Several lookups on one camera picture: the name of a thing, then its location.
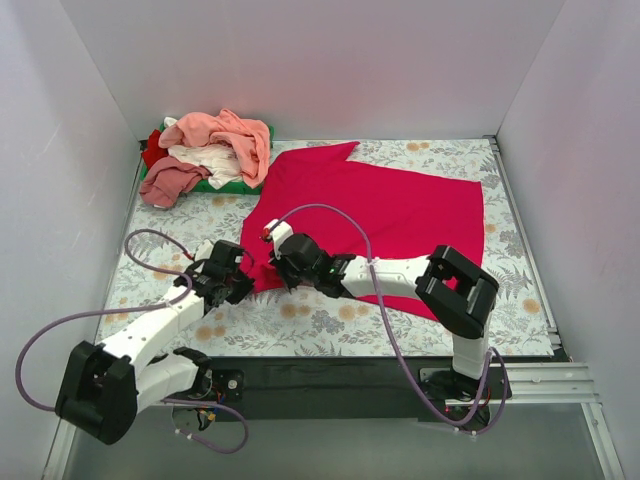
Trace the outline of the magenta t shirt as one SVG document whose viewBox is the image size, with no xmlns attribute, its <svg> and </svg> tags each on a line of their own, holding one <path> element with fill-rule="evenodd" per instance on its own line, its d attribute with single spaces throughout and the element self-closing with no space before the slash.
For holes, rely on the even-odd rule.
<svg viewBox="0 0 640 480">
<path fill-rule="evenodd" d="M 444 178 L 350 160 L 356 143 L 285 151 L 270 166 L 257 206 L 246 217 L 241 244 L 252 260 L 242 267 L 256 292 L 283 283 L 261 239 L 282 215 L 330 254 L 404 259 L 449 245 L 475 264 L 484 252 L 484 202 L 478 182 Z"/>
</svg>

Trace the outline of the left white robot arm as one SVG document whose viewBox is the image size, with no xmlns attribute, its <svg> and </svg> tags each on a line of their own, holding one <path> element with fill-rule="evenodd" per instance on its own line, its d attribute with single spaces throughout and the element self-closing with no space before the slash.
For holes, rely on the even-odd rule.
<svg viewBox="0 0 640 480">
<path fill-rule="evenodd" d="M 237 304 L 253 289 L 240 268 L 244 249 L 205 241 L 194 262 L 175 279 L 159 309 L 142 314 L 94 345 L 70 353 L 55 414 L 106 445 L 119 441 L 146 408 L 165 401 L 214 414 L 220 392 L 212 360 L 189 347 L 165 348 L 211 310 Z"/>
</svg>

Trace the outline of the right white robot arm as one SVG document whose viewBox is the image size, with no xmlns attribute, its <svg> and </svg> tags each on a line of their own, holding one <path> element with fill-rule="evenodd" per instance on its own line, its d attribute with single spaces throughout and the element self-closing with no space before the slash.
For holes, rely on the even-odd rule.
<svg viewBox="0 0 640 480">
<path fill-rule="evenodd" d="M 416 300 L 452 334 L 452 383 L 464 397 L 489 384 L 484 368 L 487 325 L 499 289 L 497 280 L 450 246 L 408 259 L 331 255 L 303 233 L 266 232 L 269 263 L 289 289 L 302 284 L 330 298 L 362 300 L 377 291 L 391 299 Z"/>
</svg>

